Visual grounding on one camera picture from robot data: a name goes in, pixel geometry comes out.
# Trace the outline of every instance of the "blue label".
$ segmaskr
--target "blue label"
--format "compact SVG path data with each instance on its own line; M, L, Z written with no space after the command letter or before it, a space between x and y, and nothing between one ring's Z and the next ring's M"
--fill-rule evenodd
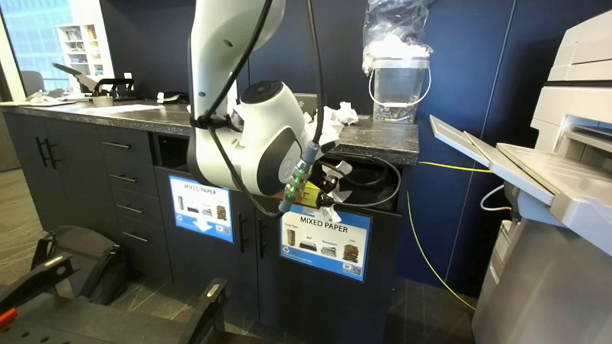
M233 243L230 192L170 176L176 228Z
M371 219L339 213L327 222L312 209L293 205L281 222L279 255L318 270L363 282Z

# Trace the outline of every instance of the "black cable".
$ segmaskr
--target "black cable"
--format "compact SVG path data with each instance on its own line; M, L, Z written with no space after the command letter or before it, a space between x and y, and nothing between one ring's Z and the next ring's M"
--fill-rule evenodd
M239 64L237 64L235 69L232 71L232 75L230 75L224 90L222 90L222 92L218 94L218 98L214 100L212 108L205 113L205 123L210 121L212 113L218 110L218 106L222 104L222 100L228 96L232 85L235 83L237 75L239 75L241 69L245 68L251 52L253 52L254 47L256 47L256 41L260 39L260 35L262 35L262 31L264 31L264 25L266 25L270 8L272 8L272 0L266 0L264 8L262 8L262 12L260 12L260 18L258 18L258 22L256 22L256 25L254 25L254 33L253 33L253 37L251 37L251 43L249 43L245 54L241 56ZM228 157L228 152L224 150L222 142L218 140L216 129L214 129L214 127L209 127L209 133L210 133L212 142L214 142L218 154L222 155L222 159L224 159L224 163L226 163L226 167L228 167L228 171L230 171L230 175L232 175L232 180L233 180L233 184L237 186L237 190L239 190L241 194L247 194L247 196L249 196L251 203L254 205L254 209L256 209L260 215L270 217L270 219L277 219L279 213L270 213L270 211L266 211L266 209L249 194L243 178L237 175L235 167L232 165L232 161L230 161L230 157Z
M344 180L346 180L348 184L356 186L356 188L375 188L375 186L379 186L381 182L385 182L386 178L388 178L388 167L383 165L383 173L381 173L381 176L375 178L375 180L360 182L360 180L356 180L356 178L352 178L352 176L346 176Z
M316 56L316 69L318 69L318 127L312 142L319 146L321 133L323 133L323 68L321 68L321 52L319 52L318 25L314 20L312 0L306 0L306 10L308 10L308 24L310 24L310 43L312 43L312 50Z
M270 213L268 209L264 209L264 207L247 192L247 186L245 186L243 178L241 178L241 176L237 175L237 171L233 169L233 165L232 165L232 161L230 161L230 157L228 157L222 142L220 142L218 136L216 136L216 129L214 129L214 127L209 127L209 133L210 133L210 136L212 136L214 146L218 148L218 154L222 155L224 163L228 165L228 171L230 171L232 180L233 180L233 184L237 186L237 190L243 192L243 194L247 194L247 196L249 196L249 201L251 201L251 203L254 205L254 209L256 209L258 213L262 213L264 217L268 217L268 219L277 219L277 217L281 217L281 213Z
M214 104L210 106L210 110L207 110L207 113L203 115L205 117L205 125L210 125L210 117L212 113L218 110L218 106L224 102L224 98L228 96L232 85L235 83L237 75L243 71L247 60L251 58L254 47L256 47L256 41L260 39L262 31L264 31L264 25L266 25L266 20L268 20L268 14L270 14L270 8L272 8L272 0L266 0L262 12L260 12L260 18L256 20L256 25L254 25L254 33L249 41L249 47L245 50L245 54L241 56L241 60L237 62L235 69L232 71L226 87L222 89L222 92L216 96Z
M371 207L379 207L379 205L385 205L385 203L392 201L392 199L400 194L402 184L404 184L400 171L398 171L392 163L388 163L388 161L385 161L385 159L379 159L379 157L371 157L371 159L381 161L381 163L386 165L392 173L396 173L396 176L398 176L396 190L394 190L388 197L379 199L379 201L375 201L375 203L339 203L339 205L350 207L350 209L371 209Z

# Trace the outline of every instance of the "cabinet drawer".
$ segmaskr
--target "cabinet drawer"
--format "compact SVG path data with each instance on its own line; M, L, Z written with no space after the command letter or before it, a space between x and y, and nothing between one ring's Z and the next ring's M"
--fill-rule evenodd
M113 188L117 217L126 217L161 226L159 199L145 194Z
M105 159L115 157L124 161L138 161L144 167L153 165L147 133L100 127L98 142Z
M115 240L126 249L130 268L147 278L172 282L170 261L163 232L123 230Z
M153 232L163 232L161 224L145 222L134 217L117 215L117 230L119 232L134 232L147 238Z
M126 188L132 192L157 194L153 167L140 161L107 157L107 178L113 188Z

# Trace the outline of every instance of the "wire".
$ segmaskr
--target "wire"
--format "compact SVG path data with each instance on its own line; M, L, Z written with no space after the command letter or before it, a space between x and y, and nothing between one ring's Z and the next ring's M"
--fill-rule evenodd
M312 0L306 0L306 10L308 10L308 24L310 24L310 45L312 45L316 68L318 68L318 127L316 127L312 142L316 146L319 146L319 140L323 134L323 94L325 94L323 92L323 68L321 68L321 52L319 52L318 25L314 20Z
M488 171L488 169L467 169L467 167L457 167L457 165L442 165L442 163L434 163L434 161L419 161L419 165L459 171L459 173L472 173L472 175L492 175L492 171Z
M212 113L218 110L218 106L224 102L224 98L228 96L232 85L235 83L237 75L243 71L249 56L253 54L254 47L256 47L256 41L260 39L262 31L264 31L264 25L266 25L266 20L268 20L268 14L270 14L270 8L272 8L272 0L266 0L264 3L264 8L260 12L260 18L256 20L256 25L254 25L254 31L253 31L253 37L247 45L247 50L245 54L241 56L241 60L237 62L235 69L232 71L228 83L224 85L222 92L216 96L214 104L210 106L210 110L207 110L205 113L205 123L210 121Z
M385 165L383 169L383 175L379 176L379 178L375 178L375 180L367 180L367 182L360 182L360 180L354 180L354 178L350 178L350 175L344 175L344 171L341 171L341 169L337 169L337 167L333 167L333 165L329 165L329 163L325 163L325 161L318 161L321 167L325 167L325 169L329 169L329 171L335 171L337 175L342 175L342 180L346 180L348 184L352 184L352 186L356 186L356 188L375 188L375 186L379 186L381 182L385 182L386 180L386 176L388 176L388 167Z
M218 136L216 136L214 127L209 127L209 133L210 133L216 148L224 148L222 142L220 142ZM281 217L281 213L270 213L268 209L264 209L264 207L247 192L247 186L245 186L243 178L237 175L237 171L233 169L233 165L232 165L226 150L220 150L218 154L222 155L224 163L228 165L233 184L235 184L243 194L249 196L249 201L254 205L254 209L256 209L258 213L262 213L264 217L268 217L268 219L277 219L277 217Z
M513 213L513 207L495 207L495 209L490 209L490 207L484 205L492 196L499 194L501 190L503 190L503 184L501 184L499 188L492 190L488 196L484 196L484 197L480 199L480 209L486 211L486 213Z
M251 37L251 43L249 43L245 54L241 56L239 64L237 64L235 69L232 71L232 75L230 75L224 90L216 96L212 108L205 113L205 123L209 123L209 119L212 117L212 113L218 110L218 106L222 104L222 100L228 96L228 92L230 92L232 85L235 83L239 71L245 68L251 52L254 50L256 41L258 41L260 35L262 35L262 29L264 29L264 25L266 25L266 18L268 18L268 14L270 14L270 8L272 8L272 0L266 0L264 8L262 8L262 12L260 12L260 18L258 18L258 22L256 22L256 25L254 25L254 33L253 33L253 37ZM266 209L249 194L243 178L237 175L235 167L232 165L232 161L230 161L230 157L228 157L228 152L224 150L224 144L218 140L214 125L209 127L209 133L210 133L212 142L214 142L218 154L222 155L222 159L224 159L224 163L226 163L226 167L228 167L228 171L230 171L230 175L232 175L232 180L233 180L233 184L237 186L237 190L239 190L241 194L247 194L247 196L249 196L249 201L254 205L254 209L256 209L260 215L264 215L264 217L268 217L268 219L277 219L279 213L270 213L270 211L266 211Z
M430 261L427 259L427 253L423 251L423 245L419 241L419 236L417 236L417 228L415 228L415 220L413 220L413 211L411 211L411 203L409 203L409 192L406 192L406 209L407 209L407 220L409 220L409 228L413 232L413 238L415 238L415 243L417 243L417 249L425 261L425 264L429 266L429 270L434 274L434 278L444 285L444 289L448 293L451 293L451 297L455 297L463 306L467 306L471 312L476 312L476 308L467 303L465 299L461 299L442 278L440 274L436 272L436 268L430 264Z
M379 205L385 205L385 203L392 201L400 194L400 190L402 190L402 175L400 175L400 171L392 163L388 163L385 159L379 159L379 157L373 157L373 155L371 155L371 159L381 161L383 165L386 165L390 171L396 173L396 176L398 176L396 190L388 197L379 199L375 203L339 203L339 205L350 207L350 209L371 209L371 207L379 207Z

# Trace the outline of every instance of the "yellow cable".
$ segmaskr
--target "yellow cable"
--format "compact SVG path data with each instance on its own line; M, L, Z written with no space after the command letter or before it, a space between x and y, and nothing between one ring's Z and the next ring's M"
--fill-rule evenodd
M461 173L474 173L474 175L492 175L492 171L488 171L488 169L467 169L467 167L457 167L457 165L442 165L442 163L434 163L434 161L419 161L419 165L429 165L429 167L448 169L448 171L461 171Z
M417 228L415 228L415 222L413 222L413 211L411 211L411 205L409 205L409 194L406 192L406 205L407 205L407 219L409 219L409 228L413 230L413 238L415 238L415 243L417 243L417 249L425 261L425 264L429 266L429 270L436 276L436 280L444 285L444 289L448 293L451 293L463 306L467 306L471 312L476 312L476 308L467 303L465 299L461 299L442 278L440 274L436 272L436 268L429 262L423 247L421 247L421 241L419 241L419 236L417 236Z

